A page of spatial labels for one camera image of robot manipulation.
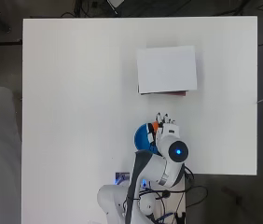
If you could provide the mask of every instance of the orange object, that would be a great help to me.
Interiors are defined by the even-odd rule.
[[[153,126],[154,133],[156,133],[157,130],[158,130],[158,127],[159,127],[158,122],[157,122],[157,121],[153,122],[153,123],[152,123],[152,126]]]

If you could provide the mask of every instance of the table surface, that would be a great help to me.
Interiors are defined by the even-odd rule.
[[[198,90],[139,95],[136,50],[194,45]],[[199,174],[256,174],[256,17],[24,20],[22,223],[105,223],[100,186],[168,113]]]

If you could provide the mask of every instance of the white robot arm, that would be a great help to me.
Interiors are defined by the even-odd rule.
[[[106,213],[108,224],[153,224],[139,207],[142,180],[156,182],[171,188],[185,172],[184,161],[188,156],[187,145],[180,140],[179,127],[159,122],[156,133],[159,155],[147,150],[135,153],[130,185],[123,189],[103,186],[98,194],[99,205]],[[127,202],[126,209],[118,204]]]

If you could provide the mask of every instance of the gray floor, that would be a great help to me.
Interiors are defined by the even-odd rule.
[[[123,16],[133,17],[165,16],[172,14],[177,5],[173,0],[126,0],[120,7]],[[210,16],[237,6],[238,1],[231,0],[193,0],[174,16]],[[254,1],[258,6],[263,0]],[[74,1],[68,0],[11,0],[0,2],[2,18],[12,27],[10,34],[1,34],[0,41],[11,41],[21,38],[22,19],[29,16],[58,17],[65,11],[73,11]],[[92,15],[100,10],[91,9]],[[263,13],[250,6],[247,15],[258,15],[258,39],[263,42]],[[0,47],[0,86],[13,90],[16,94],[16,110],[21,126],[21,47]],[[263,98],[263,47],[258,48],[258,99]],[[263,103],[258,105],[258,176],[236,175],[197,175],[197,184],[208,187],[207,201],[187,209],[187,223],[263,223]],[[245,209],[236,206],[234,200],[222,192],[227,186],[243,196]],[[202,195],[200,191],[192,191],[187,195],[187,204],[195,202]]]

